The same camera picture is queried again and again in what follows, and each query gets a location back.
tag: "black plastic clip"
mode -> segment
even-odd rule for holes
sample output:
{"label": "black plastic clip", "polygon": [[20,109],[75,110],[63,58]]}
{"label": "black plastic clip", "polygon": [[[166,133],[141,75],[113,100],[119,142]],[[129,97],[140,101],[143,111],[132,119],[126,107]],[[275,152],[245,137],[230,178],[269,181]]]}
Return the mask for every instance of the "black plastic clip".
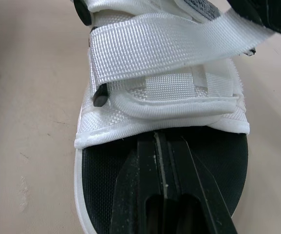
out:
{"label": "black plastic clip", "polygon": [[215,178],[182,137],[156,132],[116,180],[110,234],[236,234]]}
{"label": "black plastic clip", "polygon": [[93,104],[95,107],[102,107],[108,100],[107,84],[102,84],[93,96]]}
{"label": "black plastic clip", "polygon": [[90,26],[92,24],[92,15],[87,8],[84,0],[73,0],[75,10],[83,24]]}

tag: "black insole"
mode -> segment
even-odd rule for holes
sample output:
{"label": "black insole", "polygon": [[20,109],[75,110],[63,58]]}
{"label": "black insole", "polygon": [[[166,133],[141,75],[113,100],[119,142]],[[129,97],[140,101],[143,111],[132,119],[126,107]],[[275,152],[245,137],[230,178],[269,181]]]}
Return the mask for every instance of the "black insole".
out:
{"label": "black insole", "polygon": [[[190,150],[215,177],[230,214],[233,214],[245,183],[248,149],[245,134],[227,133],[209,127],[160,130],[179,134]],[[109,233],[116,177],[138,136],[88,147],[82,152],[84,199],[98,234]]]}

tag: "white sole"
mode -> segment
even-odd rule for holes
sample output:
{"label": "white sole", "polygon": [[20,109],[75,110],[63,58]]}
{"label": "white sole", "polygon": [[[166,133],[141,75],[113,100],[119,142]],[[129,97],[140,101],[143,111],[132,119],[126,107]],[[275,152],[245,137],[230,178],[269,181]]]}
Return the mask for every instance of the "white sole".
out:
{"label": "white sole", "polygon": [[85,234],[97,234],[88,216],[82,182],[82,150],[76,149],[74,163],[74,195],[77,215]]}

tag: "beige floor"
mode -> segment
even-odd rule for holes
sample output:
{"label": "beige floor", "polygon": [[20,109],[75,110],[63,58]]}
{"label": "beige floor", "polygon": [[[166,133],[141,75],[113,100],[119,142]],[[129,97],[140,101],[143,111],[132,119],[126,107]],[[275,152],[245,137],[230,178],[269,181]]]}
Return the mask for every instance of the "beige floor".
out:
{"label": "beige floor", "polygon": [[[222,8],[225,1],[216,0]],[[68,0],[0,0],[0,234],[81,234],[73,193],[88,29]],[[281,36],[237,57],[250,159],[240,234],[281,233]]]}

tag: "white nylon strap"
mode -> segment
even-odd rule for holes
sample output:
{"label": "white nylon strap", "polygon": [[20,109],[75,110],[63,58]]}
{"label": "white nylon strap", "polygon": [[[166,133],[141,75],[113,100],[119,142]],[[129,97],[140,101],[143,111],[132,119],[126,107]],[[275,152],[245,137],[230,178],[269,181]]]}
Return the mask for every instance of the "white nylon strap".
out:
{"label": "white nylon strap", "polygon": [[95,84],[168,72],[238,55],[273,34],[232,9],[196,24],[170,14],[150,13],[91,33]]}

